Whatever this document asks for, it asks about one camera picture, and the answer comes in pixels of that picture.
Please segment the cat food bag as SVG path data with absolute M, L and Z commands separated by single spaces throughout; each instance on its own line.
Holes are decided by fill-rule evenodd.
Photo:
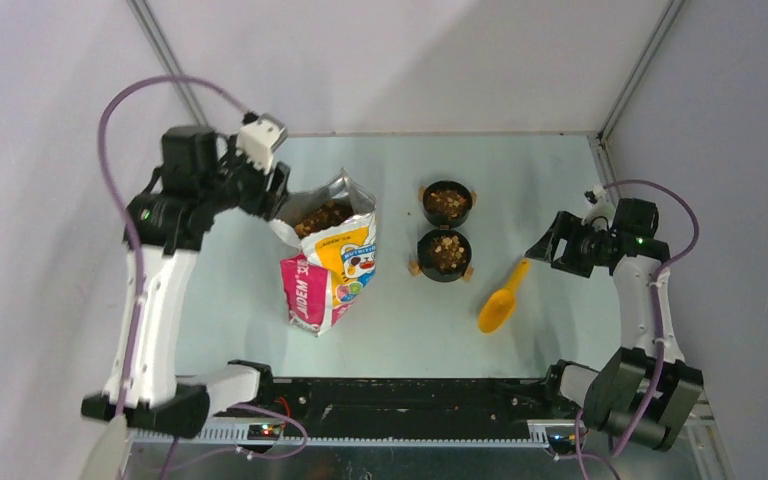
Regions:
M 299 238 L 295 225 L 330 200 L 350 205 L 354 215 L 340 226 Z M 376 199 L 342 170 L 320 187 L 291 193 L 270 227 L 296 250 L 280 262 L 289 323 L 320 336 L 337 324 L 376 273 Z

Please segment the yellow plastic food scoop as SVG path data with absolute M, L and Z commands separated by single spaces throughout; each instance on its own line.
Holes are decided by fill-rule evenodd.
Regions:
M 477 326 L 481 333 L 495 332 L 515 312 L 517 292 L 523 279 L 529 273 L 530 267 L 529 259 L 521 259 L 511 271 L 505 284 L 486 300 L 477 318 Z

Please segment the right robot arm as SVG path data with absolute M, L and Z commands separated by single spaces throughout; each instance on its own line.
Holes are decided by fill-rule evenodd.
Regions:
M 620 311 L 620 346 L 593 370 L 561 360 L 541 392 L 545 411 L 566 418 L 579 407 L 586 427 L 655 451 L 672 448 L 704 389 L 700 370 L 686 364 L 677 345 L 668 301 L 671 254 L 656 239 L 657 206 L 622 199 L 616 208 L 596 200 L 588 215 L 556 214 L 530 247 L 528 259 L 589 277 L 607 269 Z

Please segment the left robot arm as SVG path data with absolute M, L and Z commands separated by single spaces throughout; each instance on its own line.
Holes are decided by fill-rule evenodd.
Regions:
M 195 377 L 175 374 L 175 349 L 185 291 L 204 236 L 217 215 L 233 209 L 271 220 L 286 199 L 289 167 L 274 159 L 286 140 L 267 120 L 244 125 L 218 152 L 210 127 L 178 126 L 161 138 L 162 163 L 126 208 L 135 228 L 126 232 L 127 295 L 120 342 L 110 377 L 81 403 L 83 417 L 193 439 L 206 421 L 239 404 L 264 416 L 275 388 L 261 380 L 265 367 L 231 361 Z

